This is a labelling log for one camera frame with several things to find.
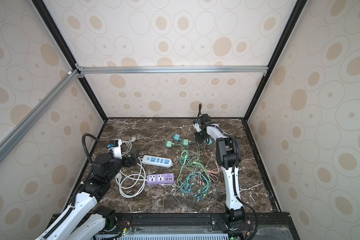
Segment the white blue power strip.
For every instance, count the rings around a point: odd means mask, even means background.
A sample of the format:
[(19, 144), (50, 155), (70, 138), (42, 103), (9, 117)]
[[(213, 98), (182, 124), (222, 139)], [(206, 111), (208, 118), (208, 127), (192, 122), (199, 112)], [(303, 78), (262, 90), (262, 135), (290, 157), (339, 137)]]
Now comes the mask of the white blue power strip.
[(142, 163), (146, 165), (156, 166), (156, 167), (164, 167), (170, 168), (173, 166), (173, 162), (171, 159), (144, 155), (142, 159)]

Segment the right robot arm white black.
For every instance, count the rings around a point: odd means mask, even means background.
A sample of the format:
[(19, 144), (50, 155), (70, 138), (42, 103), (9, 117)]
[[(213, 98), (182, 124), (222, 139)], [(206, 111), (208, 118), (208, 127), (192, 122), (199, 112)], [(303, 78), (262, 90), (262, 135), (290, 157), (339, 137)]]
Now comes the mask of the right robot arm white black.
[(200, 142), (213, 139), (216, 143), (216, 161), (224, 175), (226, 188), (226, 216), (225, 222), (231, 230), (236, 230), (241, 223), (247, 224), (249, 235), (254, 235), (258, 229), (258, 223), (255, 228), (246, 220), (246, 210), (250, 209), (254, 214), (254, 208), (246, 204), (240, 195), (239, 188), (239, 163), (241, 153), (239, 143), (236, 138), (223, 131), (217, 123), (212, 122), (208, 114), (198, 113), (193, 122), (196, 129), (195, 139)]

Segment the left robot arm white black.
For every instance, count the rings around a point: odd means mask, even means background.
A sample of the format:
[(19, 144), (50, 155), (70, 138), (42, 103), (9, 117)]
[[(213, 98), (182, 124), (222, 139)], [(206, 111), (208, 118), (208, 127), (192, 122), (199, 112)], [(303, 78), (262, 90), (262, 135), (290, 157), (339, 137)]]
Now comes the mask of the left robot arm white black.
[[(98, 155), (94, 160), (90, 155), (86, 138), (89, 137), (106, 148), (107, 152)], [(106, 145), (95, 136), (86, 133), (82, 136), (82, 145), (91, 167), (89, 175), (74, 190), (69, 205), (63, 213), (38, 238), (40, 240), (90, 240), (102, 230), (112, 231), (117, 224), (115, 211), (99, 207), (88, 219), (85, 216), (104, 197), (111, 187), (111, 181), (122, 168), (136, 165), (139, 151), (131, 153), (130, 141), (116, 139)]]

